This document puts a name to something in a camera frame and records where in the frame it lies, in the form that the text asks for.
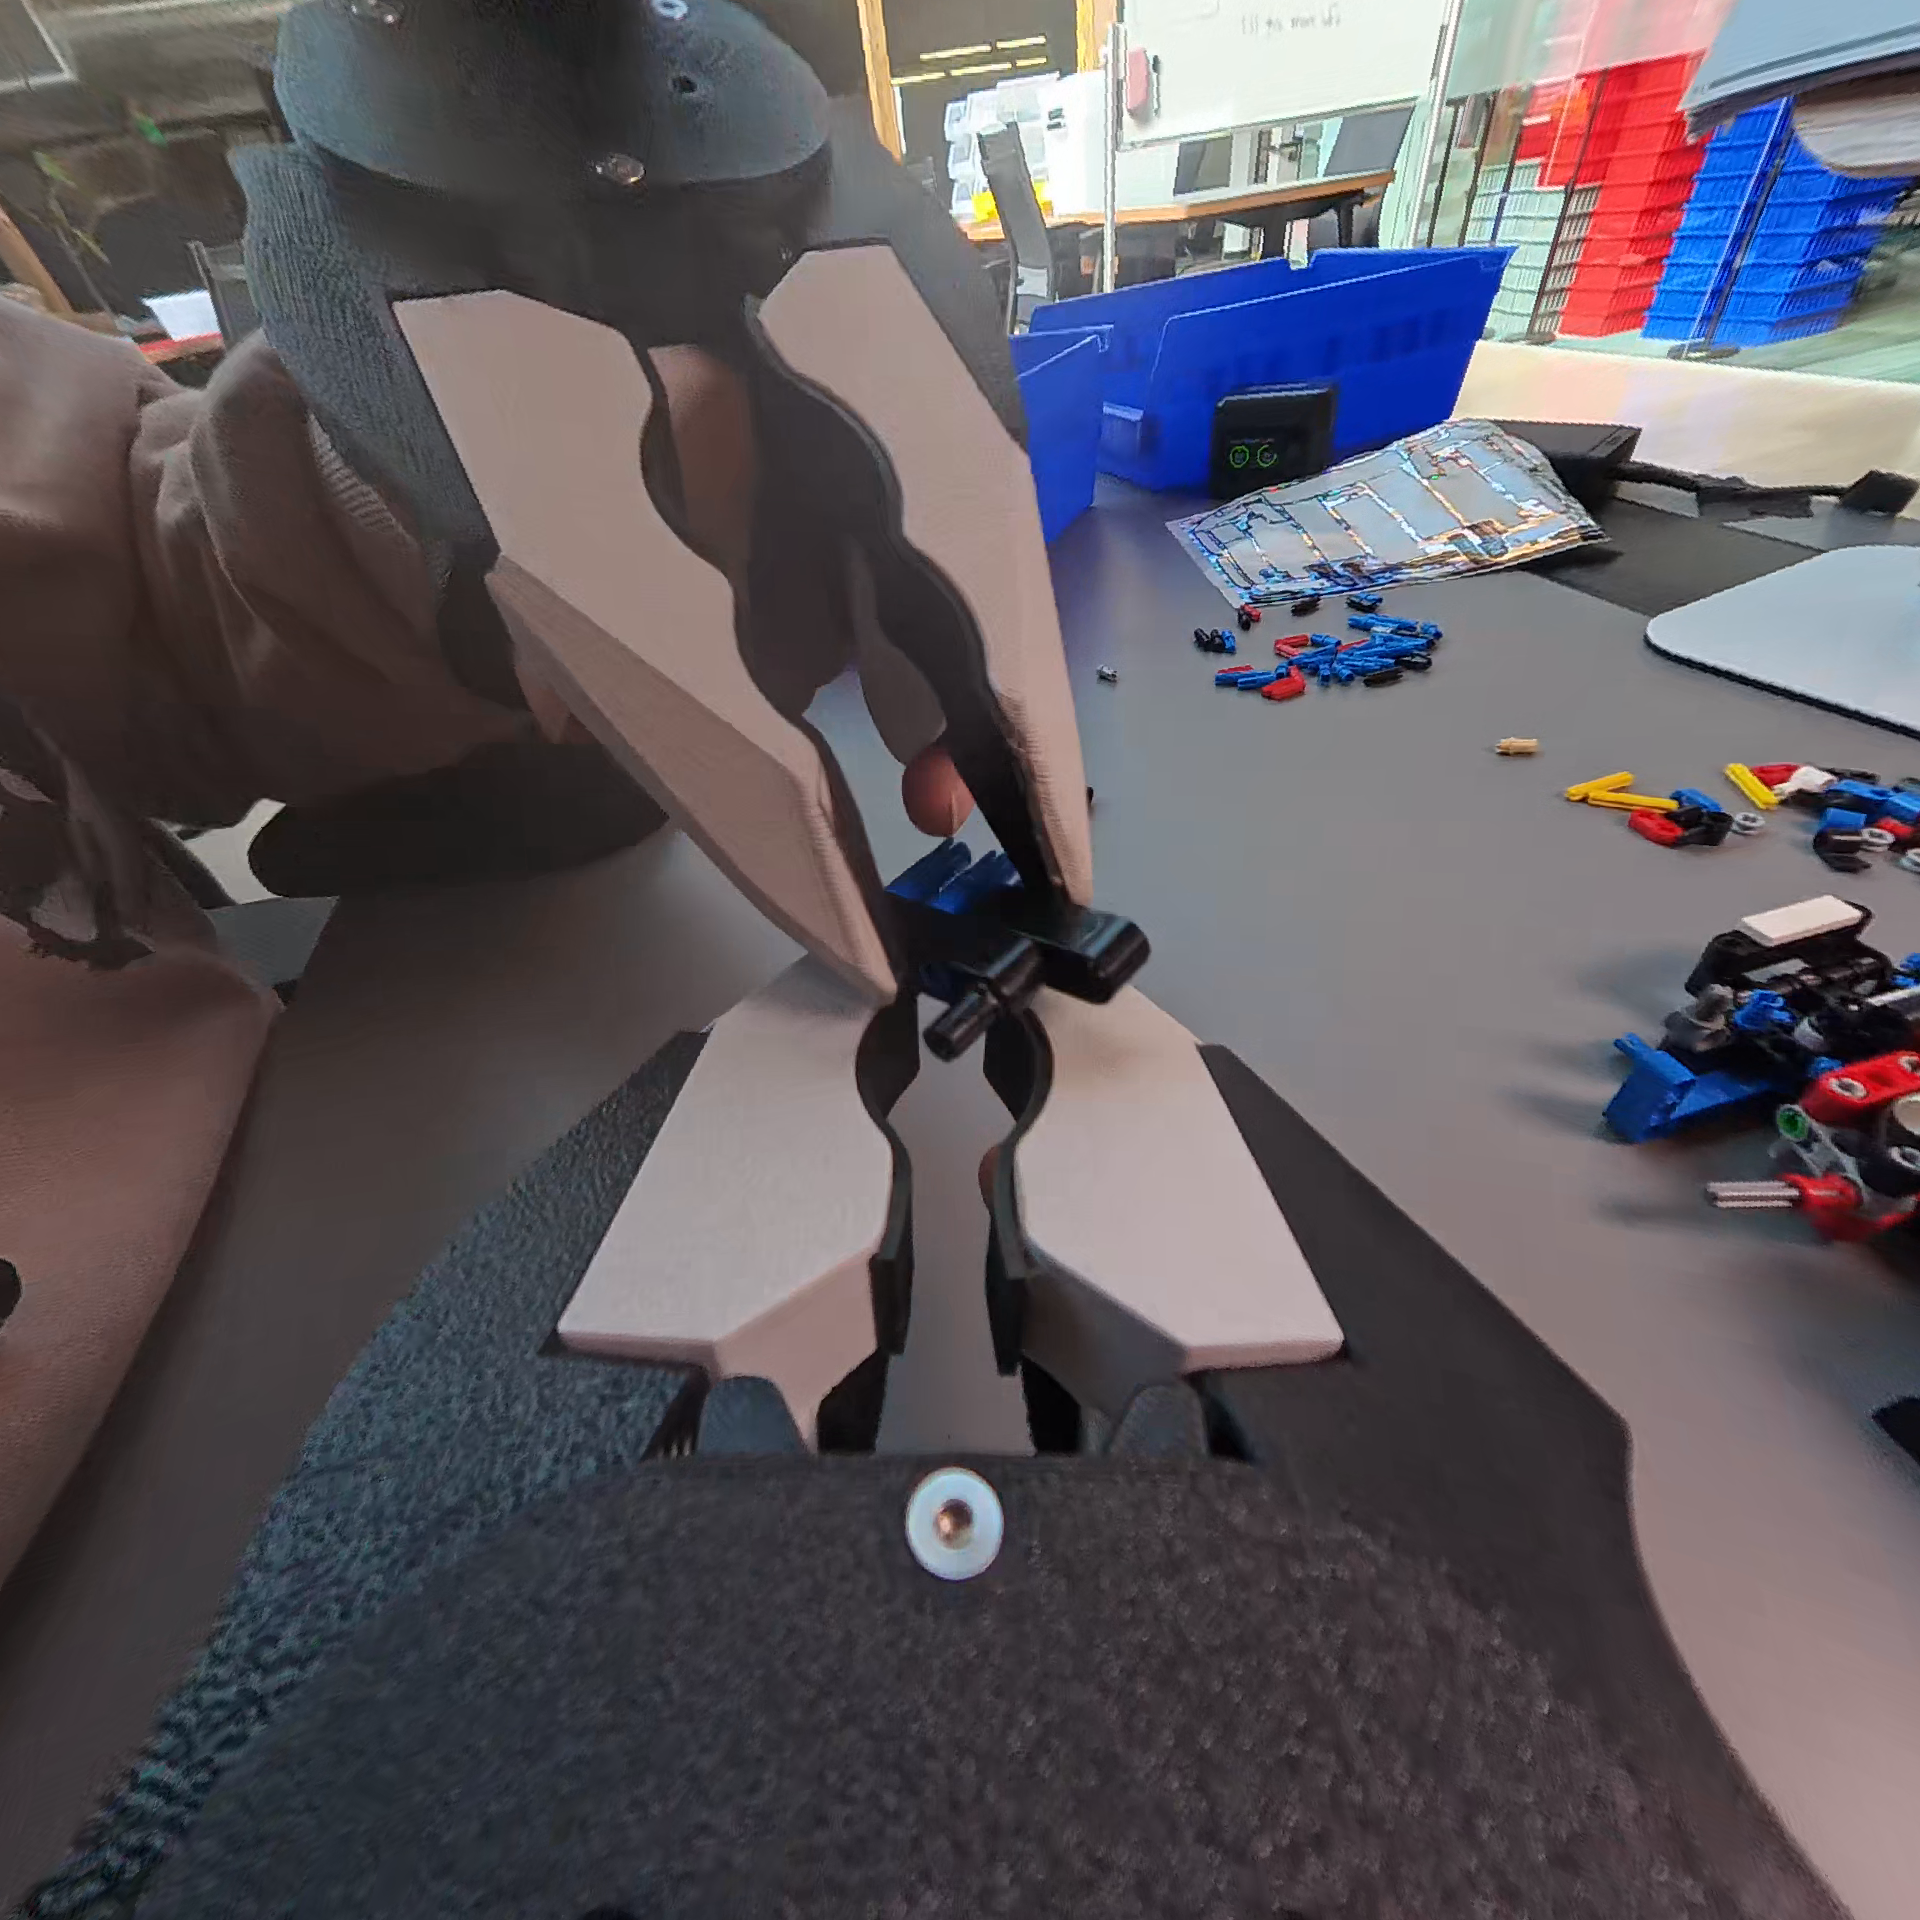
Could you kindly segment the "shelf of red blue bins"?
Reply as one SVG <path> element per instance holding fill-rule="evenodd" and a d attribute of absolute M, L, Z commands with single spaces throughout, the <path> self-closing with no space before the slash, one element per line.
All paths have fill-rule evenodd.
<path fill-rule="evenodd" d="M 1695 135 L 1697 55 L 1456 103 L 1453 212 L 1429 238 L 1503 249 L 1484 338 L 1642 342 L 1727 358 L 1837 330 L 1916 225 L 1914 176 L 1847 176 L 1767 103 Z"/>

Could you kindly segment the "black office chair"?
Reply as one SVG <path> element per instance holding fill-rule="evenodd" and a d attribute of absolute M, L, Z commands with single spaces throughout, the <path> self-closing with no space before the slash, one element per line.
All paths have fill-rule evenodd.
<path fill-rule="evenodd" d="M 994 198 L 994 220 L 1007 246 L 1004 318 L 1010 333 L 1024 330 L 1042 304 L 1089 290 L 1083 236 L 1076 225 L 1052 228 L 1016 125 L 976 135 L 981 174 Z"/>

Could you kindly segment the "black beam with blue pins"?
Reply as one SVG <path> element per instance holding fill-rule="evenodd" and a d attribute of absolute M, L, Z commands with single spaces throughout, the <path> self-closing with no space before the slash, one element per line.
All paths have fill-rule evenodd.
<path fill-rule="evenodd" d="M 924 1041 L 946 1064 L 1042 989 L 1114 1000 L 1149 954 L 1139 924 L 1031 887 L 1004 850 L 973 855 L 960 838 L 907 865 L 881 901 L 913 988 L 943 1002 Z"/>

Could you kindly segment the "silver sticker sheet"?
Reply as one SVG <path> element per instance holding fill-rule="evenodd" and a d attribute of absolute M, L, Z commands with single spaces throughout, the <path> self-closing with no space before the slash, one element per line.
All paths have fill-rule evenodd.
<path fill-rule="evenodd" d="M 1169 532 L 1233 607 L 1432 584 L 1605 542 L 1547 455 L 1484 417 L 1172 519 Z"/>

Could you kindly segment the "person's left forearm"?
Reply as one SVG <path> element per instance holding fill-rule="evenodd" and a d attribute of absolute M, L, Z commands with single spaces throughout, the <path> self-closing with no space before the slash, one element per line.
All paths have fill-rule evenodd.
<path fill-rule="evenodd" d="M 229 825 L 593 744 L 463 684 L 437 564 L 256 330 L 191 391 L 4 301 L 4 798 Z"/>

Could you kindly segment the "pile of blue red pins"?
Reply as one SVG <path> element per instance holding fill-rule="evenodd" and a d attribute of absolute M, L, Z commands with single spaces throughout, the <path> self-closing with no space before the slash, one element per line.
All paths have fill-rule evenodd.
<path fill-rule="evenodd" d="M 1309 688 L 1393 688 L 1433 669 L 1445 640 L 1440 623 L 1386 607 L 1375 590 L 1341 596 L 1341 630 L 1280 630 L 1259 640 L 1265 612 L 1240 607 L 1231 628 L 1194 628 L 1195 653 L 1216 660 L 1215 685 L 1292 704 Z"/>

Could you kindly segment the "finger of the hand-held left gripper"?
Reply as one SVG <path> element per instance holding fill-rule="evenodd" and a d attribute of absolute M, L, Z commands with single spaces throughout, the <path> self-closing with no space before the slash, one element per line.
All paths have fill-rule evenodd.
<path fill-rule="evenodd" d="M 779 666 L 850 671 L 896 760 L 938 746 L 1042 914 L 1092 904 L 1081 736 L 1019 433 L 884 242 L 795 257 L 747 311 L 783 559 L 823 561 L 841 638 Z"/>
<path fill-rule="evenodd" d="M 784 934 L 871 1002 L 899 992 L 833 759 L 754 684 L 737 599 L 652 497 L 647 366 L 513 293 L 399 301 L 401 335 L 496 542 L 513 638 L 626 773 Z"/>

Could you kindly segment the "blue bin with pieces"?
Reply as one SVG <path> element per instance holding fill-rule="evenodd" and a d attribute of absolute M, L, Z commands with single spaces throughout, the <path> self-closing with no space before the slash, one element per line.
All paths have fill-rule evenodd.
<path fill-rule="evenodd" d="M 1075 526 L 1098 489 L 1112 326 L 1056 326 L 1010 338 L 1026 460 L 1048 543 Z"/>

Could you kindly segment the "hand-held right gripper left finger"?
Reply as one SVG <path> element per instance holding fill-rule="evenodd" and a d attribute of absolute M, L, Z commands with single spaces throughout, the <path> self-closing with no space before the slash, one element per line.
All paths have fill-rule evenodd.
<path fill-rule="evenodd" d="M 720 1014 L 560 1312 L 567 1353 L 779 1394 L 804 1448 L 864 1448 L 915 1289 L 895 1108 L 919 999 L 800 960 Z"/>

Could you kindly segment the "white wall board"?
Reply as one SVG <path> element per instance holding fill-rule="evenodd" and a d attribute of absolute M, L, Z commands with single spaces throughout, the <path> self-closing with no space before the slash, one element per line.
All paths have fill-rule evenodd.
<path fill-rule="evenodd" d="M 1410 105 L 1449 1 L 1124 1 L 1131 148 Z"/>

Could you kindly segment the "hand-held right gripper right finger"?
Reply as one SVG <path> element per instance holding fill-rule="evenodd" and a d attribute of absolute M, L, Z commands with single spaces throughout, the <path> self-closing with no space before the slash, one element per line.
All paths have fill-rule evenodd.
<path fill-rule="evenodd" d="M 1039 1453 L 1133 1396 L 1333 1360 L 1336 1309 L 1195 1036 L 1139 989 L 1040 992 L 985 1040 L 999 1142 L 985 1296 Z"/>

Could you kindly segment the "small black box device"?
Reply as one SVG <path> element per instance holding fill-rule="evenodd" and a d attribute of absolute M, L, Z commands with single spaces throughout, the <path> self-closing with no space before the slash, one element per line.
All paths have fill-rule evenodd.
<path fill-rule="evenodd" d="M 1333 465 L 1337 383 L 1287 382 L 1225 392 L 1211 413 L 1207 492 L 1233 500 Z"/>

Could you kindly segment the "person's torso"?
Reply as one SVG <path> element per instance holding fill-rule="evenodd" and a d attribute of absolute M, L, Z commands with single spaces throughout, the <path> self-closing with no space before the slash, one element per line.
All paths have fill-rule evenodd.
<path fill-rule="evenodd" d="M 274 1017 L 167 837 L 4 704 L 3 1576 L 176 1279 Z"/>

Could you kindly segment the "grey desk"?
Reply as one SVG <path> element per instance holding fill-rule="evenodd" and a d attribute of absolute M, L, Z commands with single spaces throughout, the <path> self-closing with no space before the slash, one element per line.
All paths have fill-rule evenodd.
<path fill-rule="evenodd" d="M 1649 1581 L 1720 1728 L 1853 1914 L 1916 1914 L 1916 1466 L 1874 1425 L 1916 1394 L 1916 1279 L 1708 1212 L 1738 1142 L 1596 1134 L 1615 1036 L 1676 1006 L 1716 929 L 1835 878 L 1783 837 L 1663 853 L 1562 799 L 1914 749 L 1655 658 L 1642 614 L 1528 574 L 1410 591 L 1447 630 L 1412 685 L 1233 697 L 1189 647 L 1211 590 L 1117 489 L 1055 578 L 1098 893 L 1147 929 L 1146 992 L 1623 1415 Z M 195 1260 L 4 1608 L 4 1897 L 145 1737 L 418 1268 L 791 953 L 672 833 L 333 908 Z"/>

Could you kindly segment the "pile of mixed coloured pieces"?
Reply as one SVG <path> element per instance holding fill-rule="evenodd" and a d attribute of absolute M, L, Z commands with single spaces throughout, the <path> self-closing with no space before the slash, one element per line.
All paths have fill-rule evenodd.
<path fill-rule="evenodd" d="M 1783 837 L 1831 873 L 1890 865 L 1917 876 L 1916 776 L 1882 781 L 1804 759 L 1729 760 L 1716 786 L 1655 791 L 1632 773 L 1611 773 L 1567 786 L 1562 799 L 1618 815 L 1655 848 L 1716 850 Z"/>

